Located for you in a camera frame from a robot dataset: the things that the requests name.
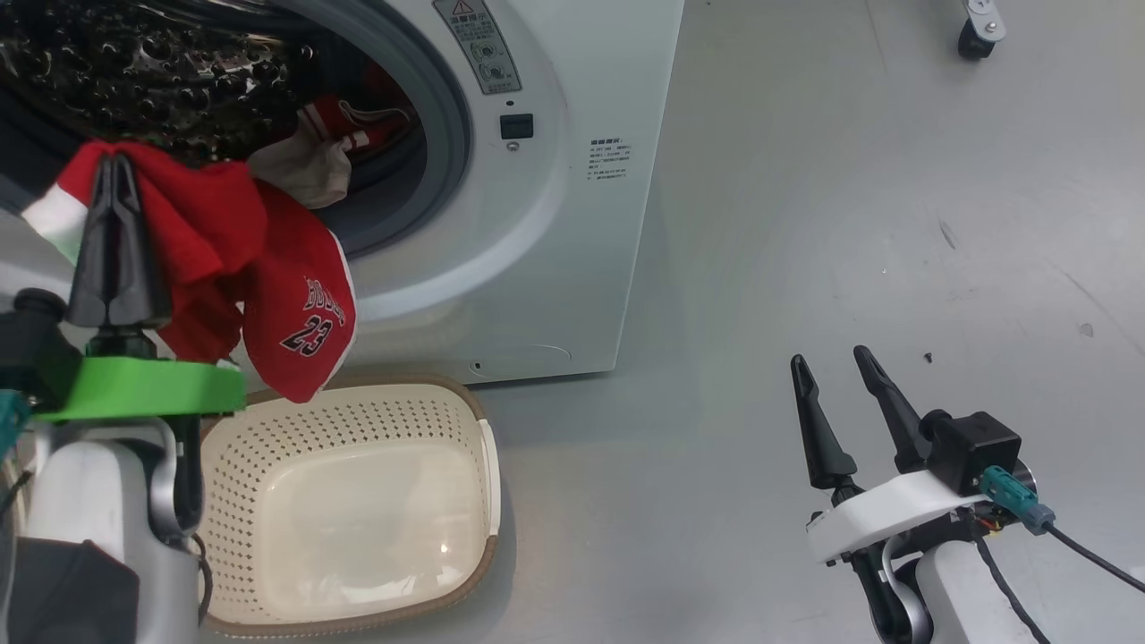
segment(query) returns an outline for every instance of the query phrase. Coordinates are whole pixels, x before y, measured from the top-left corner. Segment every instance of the washing machine door opening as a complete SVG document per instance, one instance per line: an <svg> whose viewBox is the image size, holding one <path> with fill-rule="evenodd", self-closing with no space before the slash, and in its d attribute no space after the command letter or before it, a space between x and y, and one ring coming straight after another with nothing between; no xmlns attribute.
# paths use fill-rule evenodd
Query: washing machine door opening
<svg viewBox="0 0 1145 644"><path fill-rule="evenodd" d="M354 129L325 133L356 147L348 196L315 210L349 258L411 234L460 184L461 89L382 0L0 0L0 207L11 212L86 139L144 141L192 167L243 160L294 135L317 113L307 105Z"/></svg>

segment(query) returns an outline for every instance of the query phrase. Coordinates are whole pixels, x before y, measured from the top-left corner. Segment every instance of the warning label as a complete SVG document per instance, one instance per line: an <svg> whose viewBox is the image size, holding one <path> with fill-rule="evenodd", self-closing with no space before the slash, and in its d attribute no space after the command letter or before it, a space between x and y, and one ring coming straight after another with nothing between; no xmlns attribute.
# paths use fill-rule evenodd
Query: warning label
<svg viewBox="0 0 1145 644"><path fill-rule="evenodd" d="M589 181L624 179L629 175L632 146L624 139L593 139L589 144Z"/></svg>
<svg viewBox="0 0 1145 644"><path fill-rule="evenodd" d="M516 63L484 0L434 0L433 5L465 52L481 92L502 94L521 89Z"/></svg>

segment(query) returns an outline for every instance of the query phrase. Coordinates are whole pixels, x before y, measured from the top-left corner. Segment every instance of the basket rim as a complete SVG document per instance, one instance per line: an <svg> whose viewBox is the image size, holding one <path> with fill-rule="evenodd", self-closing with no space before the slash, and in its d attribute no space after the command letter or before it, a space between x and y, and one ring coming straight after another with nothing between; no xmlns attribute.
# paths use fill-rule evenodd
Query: basket rim
<svg viewBox="0 0 1145 644"><path fill-rule="evenodd" d="M335 376L330 380L330 383L323 388L323 391L330 390L341 390L341 388L355 388L355 387L368 387L368 386L385 386L385 385L432 385L439 386L451 393L457 394L473 411L474 419L488 427L488 419L485 418L484 409L482 409L481 403L477 401L473 393L465 388L460 383L445 378L442 376L434 375L414 375L414 376L390 376L390 375L348 375L348 376ZM247 406L259 405L262 402L271 402L275 400L281 400L283 396L275 392L274 390L264 390L247 394L246 402ZM199 443L207 439L212 430L219 424L221 419L212 422L206 425L199 438ZM491 434L488 434L488 429L484 433L485 438L492 440ZM497 463L496 458L496 445L485 445L485 448L492 453L493 461ZM487 472L490 479L492 489L500 492L500 468L493 465L490 471ZM497 523L500 523L500 517L497 517ZM499 533L499 526L492 526ZM387 626L397 621L418 618L427 615L429 613L435 613L442 611L457 604L458 602L465 599L473 590L477 587L489 568L492 566L493 557L497 552L498 534L490 534L485 539L485 549L481 555L481 559L477 561L476 570L473 574L465 580L461 586L459 586L452 592L443 595L436 599L429 599L420 604L414 604L412 606L405 606L403 608L395 608L392 611L385 611L381 613L372 613L368 615L360 615L354 618L341 618L335 620L322 620L322 621L307 621L307 622L292 622L292 623L277 623L277 625L248 625L239 623L219 619L207 612L205 625L227 637L238 637L238 638L271 638L271 637L309 637L309 636L321 636L321 635L335 635L340 633L352 633L356 630L368 630L371 628L377 628L381 626Z"/></svg>

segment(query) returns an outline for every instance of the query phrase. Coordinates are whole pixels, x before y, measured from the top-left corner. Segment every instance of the gray floor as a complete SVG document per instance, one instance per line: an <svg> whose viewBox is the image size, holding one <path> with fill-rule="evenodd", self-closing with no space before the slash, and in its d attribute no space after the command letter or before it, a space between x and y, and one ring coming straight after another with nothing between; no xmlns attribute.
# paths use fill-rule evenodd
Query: gray floor
<svg viewBox="0 0 1145 644"><path fill-rule="evenodd" d="M330 642L876 642L853 575L810 560L827 498L788 372L804 353L882 482L859 343L921 410L1014 427L1063 529L1145 564L1145 7L1002 8L976 66L957 0L689 2L616 372L482 391L490 576ZM1055 642L1145 642L1145 598L1050 537L994 549Z"/></svg>

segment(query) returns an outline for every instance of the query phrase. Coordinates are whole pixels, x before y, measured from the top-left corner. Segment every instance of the beige plastic basket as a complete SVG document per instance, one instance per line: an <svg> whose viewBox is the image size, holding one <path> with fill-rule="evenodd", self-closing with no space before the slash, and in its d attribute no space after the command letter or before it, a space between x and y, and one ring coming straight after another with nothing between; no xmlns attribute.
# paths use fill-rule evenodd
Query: beige plastic basket
<svg viewBox="0 0 1145 644"><path fill-rule="evenodd" d="M211 628L361 630L447 607L484 576L497 448L459 384L342 379L306 405L251 403L203 439Z"/></svg>

